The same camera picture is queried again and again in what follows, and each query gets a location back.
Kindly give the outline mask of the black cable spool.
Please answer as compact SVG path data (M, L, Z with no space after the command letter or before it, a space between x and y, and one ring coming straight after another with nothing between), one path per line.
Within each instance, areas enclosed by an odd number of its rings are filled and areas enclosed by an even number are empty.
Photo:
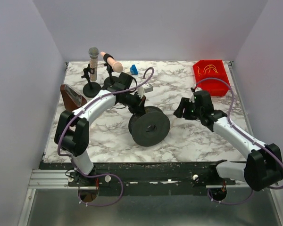
M128 129L134 142L149 147L163 141L170 131L170 120L155 106L146 106L144 115L133 115Z

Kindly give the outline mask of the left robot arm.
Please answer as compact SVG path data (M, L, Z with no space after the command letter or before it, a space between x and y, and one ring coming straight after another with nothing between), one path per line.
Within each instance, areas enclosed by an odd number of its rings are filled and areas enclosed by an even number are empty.
M133 80L133 76L120 73L113 84L101 88L89 102L71 112L61 113L54 137L57 153L69 157L81 175L89 177L94 168L87 153L89 128L102 113L118 103L128 106L134 114L145 113L145 96L141 91L146 82L132 87Z

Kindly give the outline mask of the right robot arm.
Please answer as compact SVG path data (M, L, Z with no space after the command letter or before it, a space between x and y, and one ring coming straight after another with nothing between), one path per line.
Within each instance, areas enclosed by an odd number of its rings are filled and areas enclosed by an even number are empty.
M220 135L235 147L246 163L220 161L215 164L220 178L246 182L254 191L260 191L283 180L282 156L275 144L256 140L236 124L228 115L214 109L207 91L196 91L193 98L183 97L174 116L186 120L199 120L210 131Z

